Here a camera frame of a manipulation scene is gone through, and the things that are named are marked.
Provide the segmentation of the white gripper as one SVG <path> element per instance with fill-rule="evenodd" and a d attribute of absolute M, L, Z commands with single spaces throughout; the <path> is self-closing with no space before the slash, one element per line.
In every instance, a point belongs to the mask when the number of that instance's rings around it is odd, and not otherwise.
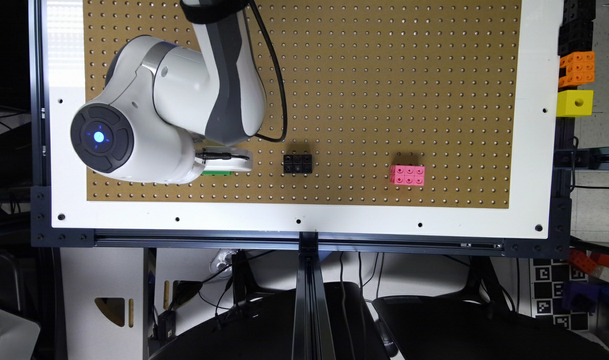
<path fill-rule="evenodd" d="M 253 154 L 242 148 L 202 147 L 196 150 L 195 156 L 205 171 L 249 172 L 253 168 Z"/>

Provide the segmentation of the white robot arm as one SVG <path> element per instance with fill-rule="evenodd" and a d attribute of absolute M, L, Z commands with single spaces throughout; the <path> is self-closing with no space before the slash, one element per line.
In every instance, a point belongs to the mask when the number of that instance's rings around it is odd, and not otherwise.
<path fill-rule="evenodd" d="M 265 90 L 244 1 L 183 1 L 198 49 L 138 36 L 114 57 L 104 90 L 75 114 L 70 139 L 93 171 L 127 182 L 187 184 L 205 171 L 249 172 Z"/>

